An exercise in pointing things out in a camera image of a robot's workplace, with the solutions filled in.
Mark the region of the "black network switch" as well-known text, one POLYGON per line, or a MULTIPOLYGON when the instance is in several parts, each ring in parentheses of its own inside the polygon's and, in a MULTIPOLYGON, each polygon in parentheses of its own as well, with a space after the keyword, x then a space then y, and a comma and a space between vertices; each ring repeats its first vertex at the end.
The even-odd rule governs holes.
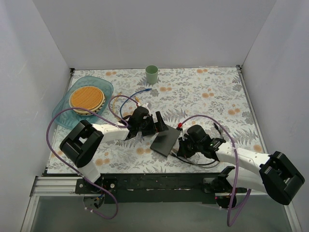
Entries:
POLYGON ((159 132, 150 146, 150 149, 167 158, 175 143, 178 141, 180 131, 167 126, 168 130, 159 132))

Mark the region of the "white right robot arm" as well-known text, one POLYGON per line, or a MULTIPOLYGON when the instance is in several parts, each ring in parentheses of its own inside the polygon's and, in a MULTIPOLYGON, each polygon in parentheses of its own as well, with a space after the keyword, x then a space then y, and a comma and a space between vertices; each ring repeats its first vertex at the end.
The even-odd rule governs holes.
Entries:
POLYGON ((231 142, 211 138, 200 125, 179 124, 177 129, 182 132, 178 157, 187 159, 201 153, 206 158, 230 164, 211 182, 211 186, 224 192, 235 186, 254 189, 288 205, 305 183, 303 175, 282 152, 265 154, 234 148, 231 142))

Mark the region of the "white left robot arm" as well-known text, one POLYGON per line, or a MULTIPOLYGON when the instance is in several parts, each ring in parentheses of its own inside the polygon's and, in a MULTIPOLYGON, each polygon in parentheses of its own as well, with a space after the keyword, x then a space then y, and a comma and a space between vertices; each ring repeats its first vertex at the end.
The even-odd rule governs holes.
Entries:
POLYGON ((115 126, 91 124, 82 120, 61 142, 60 150, 87 179, 87 189, 92 193, 98 193, 102 190, 103 182, 92 159, 99 145, 116 140, 126 141, 136 137, 139 132, 142 136, 150 136, 169 130, 159 111, 156 112, 156 119, 155 122, 148 108, 139 106, 133 115, 124 117, 115 126))

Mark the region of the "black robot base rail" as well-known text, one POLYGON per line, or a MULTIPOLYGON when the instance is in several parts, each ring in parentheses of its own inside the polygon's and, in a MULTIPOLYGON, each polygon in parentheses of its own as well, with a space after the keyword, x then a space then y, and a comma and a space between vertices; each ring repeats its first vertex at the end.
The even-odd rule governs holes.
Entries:
POLYGON ((84 179, 76 182, 75 193, 83 195, 105 194, 104 202, 119 203, 173 203, 201 202, 213 204, 215 195, 230 195, 232 184, 227 175, 220 173, 173 173, 173 174, 102 174, 94 183, 84 179))

